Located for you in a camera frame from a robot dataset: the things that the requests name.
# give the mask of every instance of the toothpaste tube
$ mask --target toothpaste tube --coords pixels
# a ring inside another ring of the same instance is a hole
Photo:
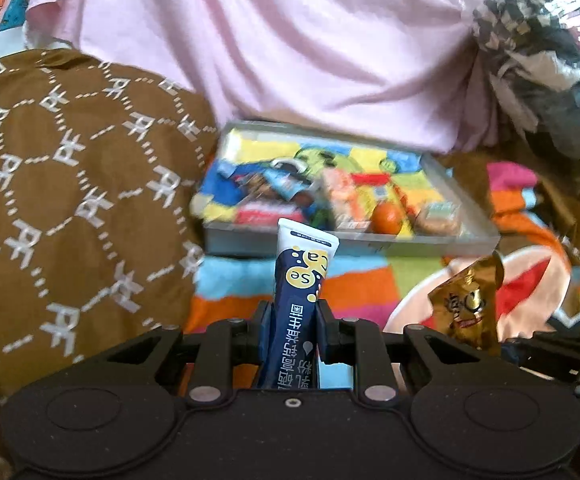
[[[315,307],[338,246],[334,235],[279,220],[270,344],[257,380],[259,388],[312,387]]]

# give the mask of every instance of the tray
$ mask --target tray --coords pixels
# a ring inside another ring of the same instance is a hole
[[[238,146],[231,142],[230,132],[237,129],[241,138],[248,140],[301,143],[336,141],[366,148],[406,150],[380,140],[366,140],[335,132],[309,130],[291,124],[263,121],[235,121],[228,123],[219,142],[217,159],[234,160]],[[414,235],[395,238],[392,235],[371,233],[332,232],[340,239],[337,254],[364,256],[484,256],[490,254],[499,242],[498,229],[480,207],[464,192],[458,183],[446,174],[432,156],[423,153],[420,160],[429,183],[446,199],[461,206],[464,233],[458,237]],[[243,256],[265,258],[276,256],[276,227],[247,226],[223,221],[203,224],[207,254],[216,256]]]

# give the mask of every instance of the orange fruit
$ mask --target orange fruit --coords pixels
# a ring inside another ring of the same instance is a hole
[[[379,202],[372,212],[372,232],[381,235],[398,235],[403,227],[403,213],[392,202]]]

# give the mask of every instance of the snack package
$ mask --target snack package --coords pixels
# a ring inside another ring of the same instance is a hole
[[[351,177],[368,218],[372,217],[376,206],[383,202],[393,203],[404,211],[405,194],[391,181],[388,173],[353,173]]]
[[[417,233],[428,236],[458,236],[460,234],[460,207],[452,202],[423,204],[413,219]]]
[[[494,252],[436,287],[428,294],[436,330],[490,355],[499,355],[496,291],[502,283],[503,262]]]
[[[267,359],[258,388],[310,388],[316,355],[315,307],[339,239],[279,220],[275,293]]]
[[[287,202],[294,202],[303,208],[310,207],[314,202],[310,186],[286,171],[268,168],[263,170],[261,177]]]
[[[272,202],[269,200],[242,200],[237,206],[235,224],[272,226],[281,218],[304,222],[301,209],[294,203]]]
[[[339,168],[324,168],[320,183],[329,203],[334,229],[367,231],[370,218],[350,173]]]
[[[281,196],[270,186],[270,183],[260,173],[249,173],[236,179],[243,189],[246,198],[264,200],[282,200]]]

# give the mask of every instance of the gold snack packet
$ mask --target gold snack packet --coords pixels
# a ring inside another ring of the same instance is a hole
[[[474,262],[435,288],[428,298],[436,330],[497,356],[496,291],[503,283],[499,253]]]

